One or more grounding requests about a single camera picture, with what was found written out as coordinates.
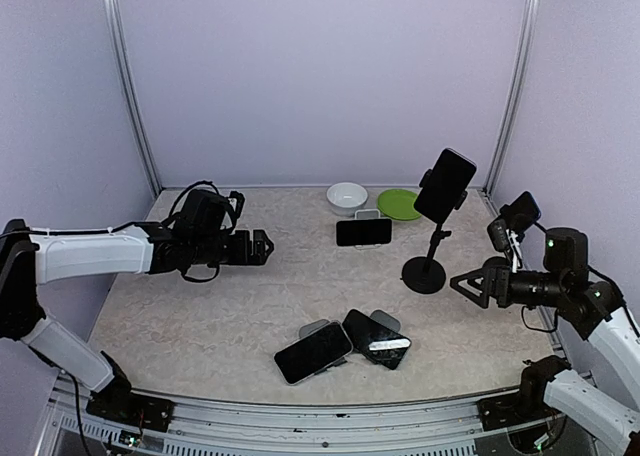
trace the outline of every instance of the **wire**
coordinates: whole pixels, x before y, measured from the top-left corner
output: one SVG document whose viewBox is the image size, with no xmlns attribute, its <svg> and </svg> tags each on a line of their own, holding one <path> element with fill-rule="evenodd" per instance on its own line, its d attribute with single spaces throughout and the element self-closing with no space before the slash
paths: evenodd
<svg viewBox="0 0 640 456">
<path fill-rule="evenodd" d="M 109 433 L 109 438 L 107 440 L 107 445 L 104 445 L 103 441 L 100 441 L 102 443 L 102 449 L 105 450 L 106 456 L 111 456 L 113 454 L 112 448 L 113 448 L 113 444 L 112 444 L 112 438 L 111 438 L 111 433 Z"/>
<path fill-rule="evenodd" d="M 538 223 L 537 221 L 535 223 L 533 223 L 533 225 L 538 228 L 540 231 L 542 231 L 543 233 L 547 232 L 547 228 L 545 228 L 544 226 L 542 226 L 540 223 Z"/>
<path fill-rule="evenodd" d="M 631 312 L 629 312 L 629 308 L 627 307 L 626 303 L 622 306 L 622 309 L 624 310 L 624 314 L 627 315 L 627 319 L 629 320 L 631 329 L 633 329 L 633 332 L 636 333 L 636 337 L 640 338 L 640 330 L 638 330 L 638 326 L 636 325 L 633 318 L 631 317 Z"/>
<path fill-rule="evenodd" d="M 144 409 L 140 411 L 140 424 L 138 425 L 138 429 L 140 430 L 140 442 L 138 443 L 138 447 L 142 444 L 142 438 L 144 437 L 144 428 L 142 424 L 144 423 Z"/>
<path fill-rule="evenodd" d="M 76 392 L 76 417 L 78 418 L 80 440 L 82 441 L 82 446 L 84 447 L 84 451 L 87 453 L 87 456 L 93 456 L 91 451 L 89 451 L 89 445 L 87 445 L 87 439 L 84 437 L 84 429 L 82 428 L 82 415 L 80 414 L 80 388 L 78 388 L 78 380 L 71 374 L 69 376 L 71 377 L 71 381 L 73 381 L 73 387 Z"/>
<path fill-rule="evenodd" d="M 547 449 L 551 449 L 551 447 L 560 440 L 560 438 L 564 434 L 565 428 L 567 427 L 567 419 L 569 419 L 569 418 L 567 416 L 565 416 L 564 420 L 562 421 L 562 425 L 560 426 L 560 429 L 558 430 L 558 433 L 554 436 L 554 438 L 550 442 L 548 442 L 545 445 L 545 447 L 543 448 L 544 451 L 546 451 Z"/>
<path fill-rule="evenodd" d="M 173 216 L 173 213 L 176 210 L 176 207 L 178 206 L 178 203 L 180 201 L 182 201 L 182 198 L 184 198 L 184 196 L 191 191 L 193 188 L 197 188 L 198 186 L 209 186 L 211 188 L 213 188 L 213 190 L 216 192 L 216 194 L 220 194 L 220 191 L 218 191 L 218 188 L 216 187 L 215 184 L 213 184 L 213 181 L 206 181 L 206 180 L 201 180 L 201 181 L 196 181 L 193 184 L 190 184 L 189 186 L 187 186 L 186 188 L 184 188 L 182 190 L 182 192 L 178 195 L 178 197 L 176 198 L 176 200 L 173 202 L 173 205 L 171 205 L 171 209 L 169 210 L 169 218 L 171 216 Z"/>
<path fill-rule="evenodd" d="M 553 313 L 553 328 L 551 329 L 545 329 L 545 328 L 534 328 L 533 326 L 529 326 L 527 324 L 527 321 L 524 318 L 524 311 L 525 309 L 529 309 L 526 306 L 522 306 L 522 308 L 520 309 L 520 318 L 522 318 L 522 324 L 524 324 L 524 327 L 531 330 L 531 331 L 537 331 L 538 333 L 545 333 L 545 334 L 551 334 L 551 333 L 555 333 L 558 330 L 558 310 L 556 309 L 556 311 Z"/>
<path fill-rule="evenodd" d="M 123 229 L 128 228 L 129 226 L 133 226 L 134 224 L 139 224 L 136 221 L 130 221 L 125 224 L 121 224 L 120 226 L 116 226 L 115 228 L 103 228 L 103 229 L 71 229 L 71 230 L 54 230 L 54 231 L 43 231 L 41 229 L 17 229 L 15 231 L 8 231 L 6 233 L 0 234 L 0 239 L 8 238 L 9 236 L 16 235 L 37 235 L 37 236 L 88 236 L 95 234 L 110 234 L 117 233 L 118 231 L 122 231 Z"/>
<path fill-rule="evenodd" d="M 182 279 L 184 279 L 185 281 L 188 281 L 189 283 L 210 283 L 211 281 L 216 279 L 219 274 L 220 274 L 220 266 L 216 266 L 216 272 L 210 278 L 198 279 L 198 278 L 194 278 L 193 276 L 188 276 L 187 273 L 182 273 Z"/>
</svg>

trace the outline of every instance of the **black mount bracket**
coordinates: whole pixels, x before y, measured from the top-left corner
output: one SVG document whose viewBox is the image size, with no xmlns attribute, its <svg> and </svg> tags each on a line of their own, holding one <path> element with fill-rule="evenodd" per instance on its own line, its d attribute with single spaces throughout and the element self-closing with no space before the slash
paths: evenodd
<svg viewBox="0 0 640 456">
<path fill-rule="evenodd" d="M 104 351 L 102 356 L 113 368 L 114 378 L 99 393 L 92 393 L 87 413 L 109 421 L 166 433 L 174 403 L 131 392 L 131 383 L 118 364 Z"/>
<path fill-rule="evenodd" d="M 22 219 L 7 223 L 0 239 L 0 338 L 18 341 L 46 317 L 36 293 L 36 251 Z"/>
<path fill-rule="evenodd" d="M 269 239 L 264 229 L 253 230 L 253 242 L 248 230 L 237 230 L 229 236 L 229 259 L 226 264 L 230 266 L 263 266 L 275 245 Z"/>
<path fill-rule="evenodd" d="M 544 403 L 547 383 L 555 375 L 571 369 L 571 365 L 558 356 L 548 356 L 522 371 L 520 389 L 477 402 L 482 429 L 493 431 L 518 424 L 537 421 L 558 414 Z"/>
</svg>

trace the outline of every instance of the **green plate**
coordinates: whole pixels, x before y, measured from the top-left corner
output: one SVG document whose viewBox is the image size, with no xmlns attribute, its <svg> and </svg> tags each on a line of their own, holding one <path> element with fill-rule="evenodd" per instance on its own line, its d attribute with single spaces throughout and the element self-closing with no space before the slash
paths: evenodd
<svg viewBox="0 0 640 456">
<path fill-rule="evenodd" d="M 378 196 L 378 209 L 385 216 L 398 221 L 413 221 L 420 217 L 413 203 L 418 195 L 406 189 L 388 189 Z"/>
</svg>

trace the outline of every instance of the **black smartphone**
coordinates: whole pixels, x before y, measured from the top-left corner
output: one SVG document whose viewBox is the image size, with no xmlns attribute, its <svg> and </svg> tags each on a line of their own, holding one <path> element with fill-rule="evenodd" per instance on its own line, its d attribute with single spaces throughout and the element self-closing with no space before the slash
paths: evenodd
<svg viewBox="0 0 640 456">
<path fill-rule="evenodd" d="M 529 191 L 525 191 L 511 204 L 500 208 L 500 216 L 507 228 L 516 234 L 524 233 L 540 219 L 540 208 Z"/>
<path fill-rule="evenodd" d="M 445 149 L 426 178 L 413 207 L 434 223 L 444 223 L 474 174 L 476 165 L 473 162 L 453 149 Z"/>
<path fill-rule="evenodd" d="M 287 383 L 296 384 L 331 366 L 351 351 L 353 345 L 342 325 L 334 321 L 276 353 L 274 359 Z"/>
<path fill-rule="evenodd" d="M 336 243 L 338 246 L 389 244 L 391 227 L 391 220 L 387 218 L 338 221 Z"/>
<path fill-rule="evenodd" d="M 342 323 L 353 347 L 369 361 L 396 369 L 411 340 L 352 309 Z"/>
</svg>

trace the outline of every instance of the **white wall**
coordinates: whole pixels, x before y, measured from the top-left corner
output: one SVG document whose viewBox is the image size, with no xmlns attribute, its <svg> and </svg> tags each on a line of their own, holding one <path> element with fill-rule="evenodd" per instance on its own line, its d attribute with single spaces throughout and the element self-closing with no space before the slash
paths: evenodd
<svg viewBox="0 0 640 456">
<path fill-rule="evenodd" d="M 533 193 L 547 227 L 587 233 L 591 264 L 640 316 L 640 0 L 541 0 L 514 137 L 495 193 Z M 542 266 L 542 237 L 525 240 Z M 631 404 L 605 361 L 567 325 L 572 361 Z"/>
<path fill-rule="evenodd" d="M 120 0 L 163 184 L 484 182 L 524 0 Z"/>
<path fill-rule="evenodd" d="M 0 41 L 0 225 L 21 217 L 91 228 L 143 217 L 151 193 L 102 0 L 0 0 Z M 111 280 L 58 281 L 39 299 L 87 336 Z M 0 340 L 0 454 L 26 454 L 55 375 L 22 344 Z"/>
</svg>

